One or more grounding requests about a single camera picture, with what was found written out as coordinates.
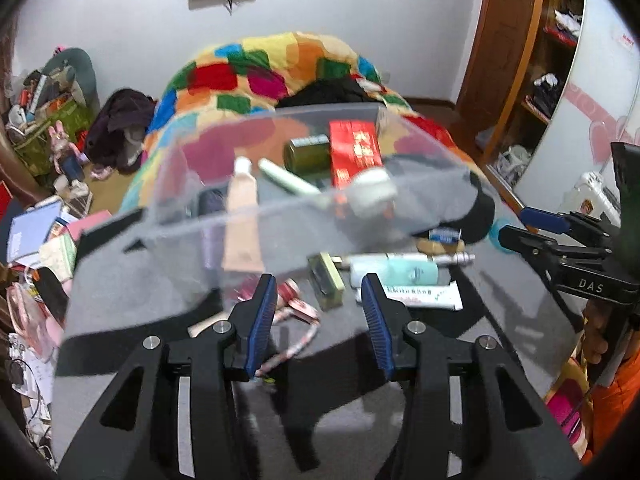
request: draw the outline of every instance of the small bottle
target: small bottle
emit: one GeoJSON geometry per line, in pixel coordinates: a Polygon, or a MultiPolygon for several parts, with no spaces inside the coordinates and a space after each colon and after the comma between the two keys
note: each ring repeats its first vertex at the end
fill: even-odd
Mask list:
{"type": "Polygon", "coordinates": [[[329,137],[316,135],[291,139],[282,154],[284,167],[297,176],[309,176],[329,171],[331,155],[329,137]]]}
{"type": "Polygon", "coordinates": [[[375,272],[382,285],[436,285],[438,266],[430,260],[409,260],[405,258],[387,258],[384,255],[355,256],[350,258],[351,286],[360,288],[362,279],[375,272]]]}

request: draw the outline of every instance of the clear plastic container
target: clear plastic container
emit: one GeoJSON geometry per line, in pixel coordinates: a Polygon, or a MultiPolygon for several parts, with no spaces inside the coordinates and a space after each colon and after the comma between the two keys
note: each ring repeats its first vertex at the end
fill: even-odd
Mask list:
{"type": "MultiPolygon", "coordinates": [[[[174,141],[156,179],[144,243],[187,301],[222,288],[232,303],[234,291],[255,278],[251,272],[225,271],[220,265],[226,227],[232,222],[255,221],[265,272],[274,274],[279,283],[293,278],[301,285],[308,280],[307,259],[313,254],[415,251],[412,236],[437,226],[456,206],[455,196],[442,193],[447,181],[465,173],[465,164],[445,146],[377,104],[255,114],[174,141]],[[395,197],[385,207],[367,212],[354,206],[361,205],[364,196],[375,196],[376,184],[338,191],[325,180],[322,194],[298,197],[260,174],[260,158],[281,165],[289,139],[327,133],[333,120],[376,124],[383,162],[395,187],[395,197]],[[258,206],[200,216],[201,193],[209,190],[223,197],[239,155],[252,160],[258,206]]],[[[304,299],[318,304],[314,298],[304,299]]]]}

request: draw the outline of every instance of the dark clothing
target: dark clothing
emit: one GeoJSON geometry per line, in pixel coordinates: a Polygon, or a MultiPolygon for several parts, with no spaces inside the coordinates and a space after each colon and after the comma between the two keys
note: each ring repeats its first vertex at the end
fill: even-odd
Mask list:
{"type": "Polygon", "coordinates": [[[339,79],[318,79],[305,86],[297,94],[278,101],[276,108],[338,103],[379,103],[369,97],[357,81],[350,76],[339,79]]]}
{"type": "Polygon", "coordinates": [[[546,81],[543,81],[539,86],[533,87],[533,104],[540,110],[548,119],[556,111],[560,96],[562,95],[562,89],[564,88],[564,82],[558,78],[558,84],[551,86],[546,81]]]}
{"type": "Polygon", "coordinates": [[[100,110],[89,128],[84,153],[95,164],[114,166],[118,170],[118,155],[125,145],[124,129],[131,126],[147,128],[156,105],[151,97],[136,90],[123,88],[115,92],[100,110]]]}

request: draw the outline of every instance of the wooden floor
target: wooden floor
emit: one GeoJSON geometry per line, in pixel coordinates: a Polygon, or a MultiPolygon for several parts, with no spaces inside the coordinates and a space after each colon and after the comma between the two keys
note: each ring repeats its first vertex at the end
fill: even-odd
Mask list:
{"type": "Polygon", "coordinates": [[[482,152],[474,141],[475,133],[469,129],[465,120],[457,111],[443,105],[413,104],[411,101],[409,102],[411,108],[416,112],[444,126],[457,146],[466,152],[476,164],[480,163],[482,152]]]}

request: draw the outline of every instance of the red box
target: red box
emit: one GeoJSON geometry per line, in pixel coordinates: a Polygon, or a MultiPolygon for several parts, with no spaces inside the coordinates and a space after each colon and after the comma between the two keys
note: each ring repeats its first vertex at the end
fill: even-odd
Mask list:
{"type": "Polygon", "coordinates": [[[362,170],[382,166],[376,125],[367,121],[331,121],[332,184],[345,188],[362,170]]]}

